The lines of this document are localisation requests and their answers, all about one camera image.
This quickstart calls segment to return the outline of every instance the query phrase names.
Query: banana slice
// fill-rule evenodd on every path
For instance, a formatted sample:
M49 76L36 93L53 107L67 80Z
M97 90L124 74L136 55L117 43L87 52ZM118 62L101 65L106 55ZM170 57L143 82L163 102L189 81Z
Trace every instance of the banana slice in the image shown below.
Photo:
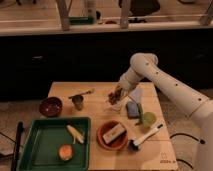
M67 130L73 136L73 144L75 144L76 139L79 143L84 143L84 137L77 129L75 129L73 126L67 125Z

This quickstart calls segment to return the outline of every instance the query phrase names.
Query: black cable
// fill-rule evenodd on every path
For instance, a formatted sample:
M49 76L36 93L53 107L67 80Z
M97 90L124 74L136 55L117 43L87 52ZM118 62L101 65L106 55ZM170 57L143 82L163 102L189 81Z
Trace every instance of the black cable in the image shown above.
M171 135L170 138L172 139L173 137L178 136L178 135L184 135L184 136L190 137L190 138L200 142L200 140L198 138L196 138L190 134L186 134L186 133L176 133L176 134Z
M188 163L187 161L185 161L183 159L177 159L177 161L185 163L187 166L189 166L193 170L193 166L190 163Z
M2 133L1 131L0 131L0 134L1 134L2 136L4 136L5 138L9 139L10 141L12 141L13 143L16 143L12 138L8 137L7 135L5 135L4 133Z

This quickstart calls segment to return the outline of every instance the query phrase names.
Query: floor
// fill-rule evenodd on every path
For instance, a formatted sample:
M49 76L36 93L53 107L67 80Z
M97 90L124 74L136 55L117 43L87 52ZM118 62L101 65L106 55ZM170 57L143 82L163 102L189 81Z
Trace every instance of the floor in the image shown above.
M213 89L200 90L200 92L211 98L213 97ZM199 128L190 119L186 118L162 93L158 92L158 96L170 135L187 133L199 137ZM21 144L24 144L31 121L41 116L38 111L40 102L41 100L1 102L0 132L15 139L17 123L22 121L25 130L22 134ZM186 160L191 165L194 164L197 142L185 136L175 136L172 138L172 144L177 158ZM13 146L12 141L0 135L0 152L4 150L12 151ZM10 164L10 159L0 159L0 170L9 171ZM178 162L178 165L178 171L191 170L182 162Z
M0 3L0 29L52 28L60 26L59 13L54 0L3 0ZM195 0L192 4L183 4L178 0L158 0L160 10L144 16L147 22L197 21L208 9L211 0ZM83 0L72 0L69 16L82 17ZM101 21L119 21L121 9L118 0L96 0L96 8L101 12Z

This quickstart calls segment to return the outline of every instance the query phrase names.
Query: utensil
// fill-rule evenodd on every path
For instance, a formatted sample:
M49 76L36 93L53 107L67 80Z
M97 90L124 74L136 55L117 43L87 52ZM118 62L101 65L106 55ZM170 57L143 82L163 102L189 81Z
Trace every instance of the utensil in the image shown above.
M140 150L141 148L141 144L147 140L149 137L151 137L152 135L156 134L159 129L163 126L163 124L160 124L156 127L154 127L153 129L151 129L148 133L146 133L145 135L139 137L138 139L136 140L130 140L129 142L129 146L133 149L133 150Z
M91 90L88 90L88 91L86 91L86 92L83 92L83 93L80 93L80 94L76 94L76 95L92 94L92 93L94 93L94 91L95 91L95 89L93 88L93 89L91 89ZM76 96L76 95L69 96L68 98L69 98L69 99L72 99L72 98L73 98L74 96Z

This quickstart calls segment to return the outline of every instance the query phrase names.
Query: food item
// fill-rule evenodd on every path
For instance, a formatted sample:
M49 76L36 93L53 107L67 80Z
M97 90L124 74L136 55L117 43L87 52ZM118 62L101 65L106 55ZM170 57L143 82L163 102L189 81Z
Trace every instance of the food item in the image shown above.
M69 144L63 144L59 148L58 154L61 160L68 161L73 157L73 148Z
M73 126L67 125L67 130L73 136L73 144L75 144L75 139L77 139L81 144L84 143L84 137L79 131L77 131L77 129Z
M121 99L121 96L122 96L122 88L121 87L116 87L115 92L114 93L111 92L108 95L110 104L111 105L116 104Z

